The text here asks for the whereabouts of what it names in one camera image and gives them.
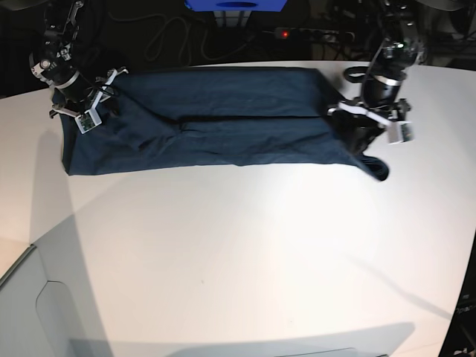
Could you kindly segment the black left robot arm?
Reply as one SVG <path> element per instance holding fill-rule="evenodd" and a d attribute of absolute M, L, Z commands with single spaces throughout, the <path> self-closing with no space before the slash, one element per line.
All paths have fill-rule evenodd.
<path fill-rule="evenodd" d="M 361 155 L 380 135 L 389 143 L 412 141 L 407 114 L 410 103 L 399 97 L 408 69 L 424 52 L 416 24 L 416 9 L 408 1 L 361 1 L 355 24 L 365 36 L 370 62 L 344 70 L 344 79 L 360 86 L 352 100 L 340 100 L 329 119 L 349 151 Z"/>

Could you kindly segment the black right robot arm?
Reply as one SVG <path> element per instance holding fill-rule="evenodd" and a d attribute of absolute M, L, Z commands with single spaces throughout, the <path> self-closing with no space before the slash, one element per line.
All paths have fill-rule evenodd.
<path fill-rule="evenodd" d="M 83 131 L 101 124 L 98 105 L 116 95 L 112 83 L 129 72 L 124 67 L 113 68 L 105 77 L 93 80 L 80 70 L 74 52 L 80 19 L 88 5 L 88 1 L 49 1 L 41 45 L 30 55 L 32 74 L 64 97 L 63 102 L 52 106 L 50 116 L 67 115 Z"/>

